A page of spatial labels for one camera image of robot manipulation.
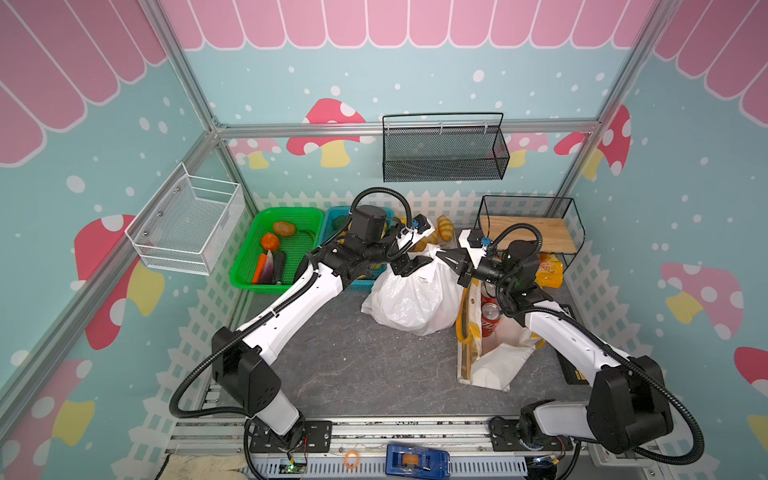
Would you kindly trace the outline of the white tote bag yellow handles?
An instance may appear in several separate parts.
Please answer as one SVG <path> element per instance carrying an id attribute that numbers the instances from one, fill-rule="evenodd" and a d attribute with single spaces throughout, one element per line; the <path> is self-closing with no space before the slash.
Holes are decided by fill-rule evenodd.
<path id="1" fill-rule="evenodd" d="M 526 361 L 545 341 L 504 316 L 495 330 L 483 337 L 481 301 L 481 285 L 474 280 L 464 291 L 455 323 L 457 380 L 464 385 L 507 392 Z"/>

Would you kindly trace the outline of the red soda can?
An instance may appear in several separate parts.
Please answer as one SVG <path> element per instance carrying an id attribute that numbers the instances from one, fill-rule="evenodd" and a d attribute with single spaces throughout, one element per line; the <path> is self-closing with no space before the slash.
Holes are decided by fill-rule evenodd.
<path id="1" fill-rule="evenodd" d="M 502 317 L 502 310 L 495 301 L 485 302 L 481 305 L 481 332 L 482 337 L 490 337 L 495 331 Z"/>

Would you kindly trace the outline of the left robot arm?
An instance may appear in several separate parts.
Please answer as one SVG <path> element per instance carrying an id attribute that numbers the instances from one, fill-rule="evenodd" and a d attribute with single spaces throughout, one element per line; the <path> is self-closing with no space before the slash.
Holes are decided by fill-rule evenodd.
<path id="1" fill-rule="evenodd" d="M 292 435 L 302 420 L 287 398 L 272 369 L 280 351 L 298 330 L 326 303 L 337 297 L 372 265 L 389 264 L 397 273 L 410 275 L 420 268 L 409 250 L 429 237 L 434 225 L 422 214 L 413 214 L 406 198 L 389 188 L 380 193 L 398 200 L 406 219 L 389 218 L 386 212 L 364 204 L 371 187 L 358 194 L 347 219 L 318 247 L 306 253 L 293 285 L 276 301 L 237 330 L 220 329 L 212 352 L 181 381 L 169 401 L 178 419 L 234 414 L 259 419 L 279 436 Z M 237 406 L 186 410 L 181 399 L 205 371 L 237 401 Z"/>

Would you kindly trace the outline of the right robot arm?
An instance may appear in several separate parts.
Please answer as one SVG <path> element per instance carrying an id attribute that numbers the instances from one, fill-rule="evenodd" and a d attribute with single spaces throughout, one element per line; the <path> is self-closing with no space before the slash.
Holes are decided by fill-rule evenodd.
<path id="1" fill-rule="evenodd" d="M 535 283 L 541 232 L 529 223 L 504 229 L 495 239 L 479 229 L 462 232 L 458 247 L 435 256 L 467 286 L 493 286 L 504 316 L 538 335 L 575 366 L 591 387 L 587 402 L 543 400 L 523 408 L 517 431 L 529 448 L 550 437 L 598 444 L 613 454 L 633 451 L 667 465 L 690 465 L 705 453 L 692 413 L 665 386 L 649 356 L 611 346 L 562 310 Z"/>

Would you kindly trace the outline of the white plastic grocery bag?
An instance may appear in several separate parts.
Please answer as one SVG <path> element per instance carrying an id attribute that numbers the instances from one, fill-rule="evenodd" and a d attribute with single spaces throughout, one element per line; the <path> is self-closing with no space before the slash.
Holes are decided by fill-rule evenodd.
<path id="1" fill-rule="evenodd" d="M 431 262 L 402 277 L 390 266 L 374 282 L 361 312 L 378 324 L 426 336 L 452 327 L 459 314 L 464 288 L 458 275 L 437 257 L 438 246 L 423 254 Z"/>

